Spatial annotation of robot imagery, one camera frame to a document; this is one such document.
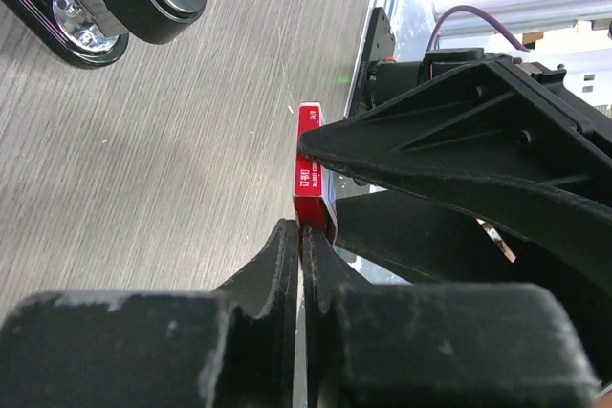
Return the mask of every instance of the purple cable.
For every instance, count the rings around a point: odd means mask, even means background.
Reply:
[[[491,24],[492,27],[496,31],[501,33],[506,38],[506,40],[508,40],[511,43],[511,45],[515,47],[517,50],[520,50],[521,52],[529,51],[529,49],[527,49],[525,45],[523,45],[518,40],[516,40],[516,37],[514,37],[512,33],[504,27],[503,24],[501,24],[499,21],[493,18],[486,11],[482,11],[476,7],[473,7],[472,5],[458,5],[456,7],[453,7],[452,9],[445,11],[445,13],[442,16],[440,16],[440,19],[438,20],[436,27],[433,28],[433,32],[431,33],[431,37],[429,38],[429,43],[427,43],[427,51],[430,51],[433,49],[433,45],[436,43],[436,38],[438,38],[438,35],[440,34],[440,29],[442,28],[442,25],[447,20],[447,18],[451,16],[453,13],[456,13],[458,11],[475,14],[479,18],[484,19],[489,24]]]

